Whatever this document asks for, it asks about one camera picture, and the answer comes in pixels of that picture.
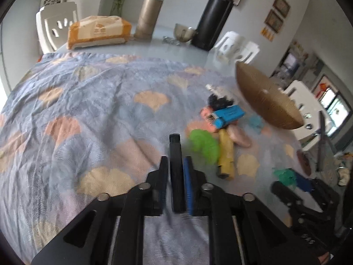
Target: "green plastic toy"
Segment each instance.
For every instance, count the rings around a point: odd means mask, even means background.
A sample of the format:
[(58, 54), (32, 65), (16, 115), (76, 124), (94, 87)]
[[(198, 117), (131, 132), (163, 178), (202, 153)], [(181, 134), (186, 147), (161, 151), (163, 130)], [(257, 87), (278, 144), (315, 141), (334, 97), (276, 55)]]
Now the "green plastic toy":
[(189, 139), (192, 150), (200, 152), (208, 164), (215, 164), (220, 155), (218, 141), (206, 130), (192, 130)]
[(297, 178), (295, 173), (290, 169), (277, 169), (272, 168), (273, 174), (278, 177), (279, 181), (285, 186), (292, 186), (293, 188), (297, 187)]

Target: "table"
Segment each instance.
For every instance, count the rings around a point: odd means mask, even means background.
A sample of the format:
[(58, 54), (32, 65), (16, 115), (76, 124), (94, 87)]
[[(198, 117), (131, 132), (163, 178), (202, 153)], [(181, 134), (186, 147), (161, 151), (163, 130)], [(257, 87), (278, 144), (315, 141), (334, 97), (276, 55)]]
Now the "table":
[(214, 55), (214, 52), (206, 52), (198, 49), (189, 43), (180, 46), (171, 45), (162, 41), (164, 36), (173, 37), (173, 29), (157, 26), (151, 41), (130, 40), (126, 44), (107, 45), (97, 47), (76, 48), (68, 50), (66, 45), (60, 47), (57, 53), (88, 52), (97, 54), (137, 55), (142, 57), (157, 57), (175, 62), (188, 63), (209, 70), (216, 70), (224, 75), (234, 76), (235, 64), (221, 63)]
[[(208, 70), (215, 70), (224, 76), (235, 77), (235, 64), (221, 63), (215, 58), (214, 53), (206, 52), (198, 49), (190, 44), (181, 44), (180, 46), (171, 45), (162, 41), (163, 36), (173, 37), (173, 30), (166, 27), (156, 27), (153, 39), (151, 41), (130, 40), (126, 44), (107, 45), (99, 47), (77, 48), (74, 50), (66, 49), (63, 45), (57, 50), (58, 53), (69, 52), (89, 52), (97, 54), (117, 54), (117, 55), (137, 55), (142, 57), (158, 57), (166, 60), (183, 62), (195, 66), (203, 67)], [(253, 114), (253, 110), (242, 97), (239, 89), (236, 96), (240, 99), (240, 105), (249, 114)], [(212, 167), (202, 165), (203, 171), (207, 175), (209, 182), (222, 187), (225, 191), (242, 195), (246, 192), (252, 192), (264, 202), (282, 221), (290, 225), (290, 216), (288, 208), (279, 201), (279, 199), (271, 193), (270, 186), (276, 181), (276, 177), (272, 174), (272, 168), (288, 168), (291, 167), (299, 173), (303, 174), (303, 170), (299, 164), (296, 151), (301, 149), (299, 142), (295, 139), (291, 131), (278, 129), (265, 123), (261, 134), (254, 133), (247, 125), (248, 120), (243, 118), (240, 120), (240, 126), (244, 127), (246, 133), (255, 141), (250, 149), (242, 149), (237, 147), (235, 153), (235, 166), (241, 167), (238, 170), (236, 178), (229, 182), (221, 180), (212, 174)], [(246, 164), (256, 169), (249, 174), (242, 174)], [(294, 190), (305, 202), (305, 206), (317, 211), (321, 211), (320, 207), (314, 199), (298, 188)]]

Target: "blue bedspread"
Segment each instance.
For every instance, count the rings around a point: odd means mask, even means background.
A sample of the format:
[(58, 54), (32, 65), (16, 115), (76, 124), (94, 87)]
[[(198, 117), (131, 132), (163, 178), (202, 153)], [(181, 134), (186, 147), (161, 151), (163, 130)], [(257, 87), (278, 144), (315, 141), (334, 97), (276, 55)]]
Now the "blue bedspread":
[[(237, 95), (241, 126), (253, 140), (236, 148), (237, 176), (216, 177), (216, 165), (190, 150), (188, 134), (203, 128), (206, 84)], [(101, 192), (118, 195), (145, 180), (180, 133), (183, 153), (227, 192), (252, 191), (283, 220), (285, 206), (269, 191), (272, 167), (301, 172), (289, 131), (253, 115), (235, 77), (161, 59), (88, 53), (47, 54), (16, 86), (0, 115), (0, 229), (29, 263)], [(174, 215), (167, 194), (162, 217), (147, 218), (144, 264), (208, 264), (207, 221)]]

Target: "window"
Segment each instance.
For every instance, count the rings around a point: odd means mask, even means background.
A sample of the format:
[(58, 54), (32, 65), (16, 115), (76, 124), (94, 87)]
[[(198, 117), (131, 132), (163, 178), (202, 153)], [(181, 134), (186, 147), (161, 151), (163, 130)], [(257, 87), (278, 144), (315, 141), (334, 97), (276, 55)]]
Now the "window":
[(332, 129), (327, 132), (327, 135), (332, 137), (334, 133), (338, 132), (340, 126), (352, 115), (352, 109), (345, 102), (345, 99), (336, 86), (325, 75), (322, 76), (316, 85), (313, 94), (322, 107), (326, 109), (333, 122)]
[(332, 90), (331, 87), (328, 87), (322, 97), (320, 98), (320, 103), (324, 108), (327, 108), (335, 98), (336, 93)]
[(332, 136), (333, 133), (343, 124), (345, 119), (350, 113), (349, 106), (345, 103), (344, 99), (337, 95), (331, 105), (327, 109), (327, 113), (333, 121), (333, 127), (328, 132), (328, 136)]
[(289, 73), (292, 77), (299, 67), (300, 67), (300, 62), (298, 58), (296, 58), (292, 53), (288, 52), (284, 62), (281, 65), (281, 69), (285, 73)]

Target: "tissue box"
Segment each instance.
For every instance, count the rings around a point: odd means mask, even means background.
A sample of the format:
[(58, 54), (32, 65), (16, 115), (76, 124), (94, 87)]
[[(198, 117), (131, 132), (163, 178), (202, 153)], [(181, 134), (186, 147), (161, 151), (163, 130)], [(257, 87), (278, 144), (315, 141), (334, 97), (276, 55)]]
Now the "tissue box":
[(70, 26), (68, 49), (122, 44), (131, 35), (131, 24), (118, 16), (90, 16)]

